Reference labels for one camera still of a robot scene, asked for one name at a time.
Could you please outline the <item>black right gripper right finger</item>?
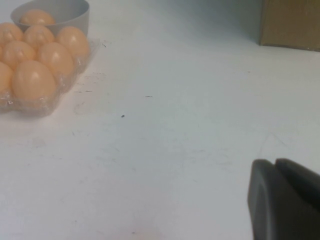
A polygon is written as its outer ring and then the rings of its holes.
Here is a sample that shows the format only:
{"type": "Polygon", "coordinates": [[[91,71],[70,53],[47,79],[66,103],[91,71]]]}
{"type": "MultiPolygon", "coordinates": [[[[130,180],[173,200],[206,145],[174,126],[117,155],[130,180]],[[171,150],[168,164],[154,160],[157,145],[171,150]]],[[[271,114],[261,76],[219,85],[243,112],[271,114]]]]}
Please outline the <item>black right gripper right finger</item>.
{"type": "Polygon", "coordinates": [[[320,202],[319,174],[286,158],[277,159],[275,166],[305,202],[320,202]]]}

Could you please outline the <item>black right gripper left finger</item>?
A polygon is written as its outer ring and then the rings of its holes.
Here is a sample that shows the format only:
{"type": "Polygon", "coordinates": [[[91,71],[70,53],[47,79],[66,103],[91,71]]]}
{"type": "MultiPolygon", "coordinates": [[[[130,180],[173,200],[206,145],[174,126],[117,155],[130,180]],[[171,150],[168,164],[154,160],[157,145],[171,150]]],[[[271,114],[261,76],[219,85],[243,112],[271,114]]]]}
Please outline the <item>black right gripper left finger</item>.
{"type": "Polygon", "coordinates": [[[247,196],[255,240],[318,240],[320,202],[306,202],[275,163],[256,159],[247,196]]]}

